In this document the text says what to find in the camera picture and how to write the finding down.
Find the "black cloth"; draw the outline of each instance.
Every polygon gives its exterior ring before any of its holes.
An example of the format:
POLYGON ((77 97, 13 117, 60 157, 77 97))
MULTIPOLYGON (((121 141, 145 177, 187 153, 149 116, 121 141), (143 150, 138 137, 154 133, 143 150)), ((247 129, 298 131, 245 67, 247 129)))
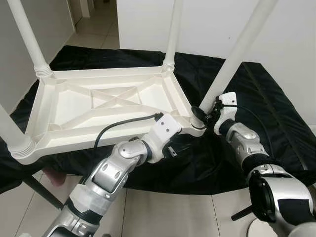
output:
MULTIPOLYGON (((154 51, 108 50, 65 46, 50 64, 52 70, 150 67, 162 64, 164 54, 154 51)), ((176 53, 175 75, 191 105, 198 106, 224 60, 176 53)), ((31 112, 38 82, 11 115, 24 131, 31 112)), ((269 73, 258 63, 242 63, 226 92, 235 91, 239 105, 256 113, 267 127, 277 161, 306 185, 316 182, 316 138, 269 73)), ((236 120, 255 130, 269 153, 266 136, 250 114, 238 110, 236 120)), ((72 174, 87 174, 91 164, 111 153, 101 147, 97 160, 91 149, 42 157, 31 165, 20 165, 0 142, 0 185, 23 179, 44 166, 72 174)), ((225 139, 211 129, 202 137, 177 136, 172 147, 176 158, 156 164, 146 163, 130 173, 126 187, 176 193, 217 194, 246 187, 235 153, 225 139)))

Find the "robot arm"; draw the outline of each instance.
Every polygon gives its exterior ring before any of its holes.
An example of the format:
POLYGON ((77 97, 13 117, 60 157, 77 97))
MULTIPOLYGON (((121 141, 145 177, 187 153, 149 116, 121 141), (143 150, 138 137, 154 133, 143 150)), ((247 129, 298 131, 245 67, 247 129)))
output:
MULTIPOLYGON (((231 93, 229 99, 221 95, 222 104, 236 102, 231 93)), ((269 157, 255 131, 234 121, 236 110, 222 107, 214 132, 225 136, 236 153, 249 184, 253 213, 279 236, 315 234, 313 200, 307 187, 269 157)))
POLYGON ((85 183, 76 185, 43 237, 92 237, 128 174, 146 161, 156 163, 162 159, 163 147, 180 130, 171 115, 164 115, 142 139, 115 145, 112 154, 96 166, 85 183))

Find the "white wall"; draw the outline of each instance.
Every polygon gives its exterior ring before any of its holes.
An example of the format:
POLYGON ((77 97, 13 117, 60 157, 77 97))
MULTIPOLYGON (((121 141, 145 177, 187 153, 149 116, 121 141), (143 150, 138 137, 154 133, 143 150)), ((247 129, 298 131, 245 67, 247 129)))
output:
MULTIPOLYGON (((165 52, 172 0, 117 0, 121 48, 165 52)), ((258 0, 185 0, 178 52, 226 58, 258 0)), ((245 61, 260 62, 316 124, 315 0, 279 0, 245 61)))
MULTIPOLYGON (((66 0, 23 0, 39 45, 50 62, 74 29, 66 0)), ((11 113, 36 76, 6 0, 0 1, 0 103, 11 113)))

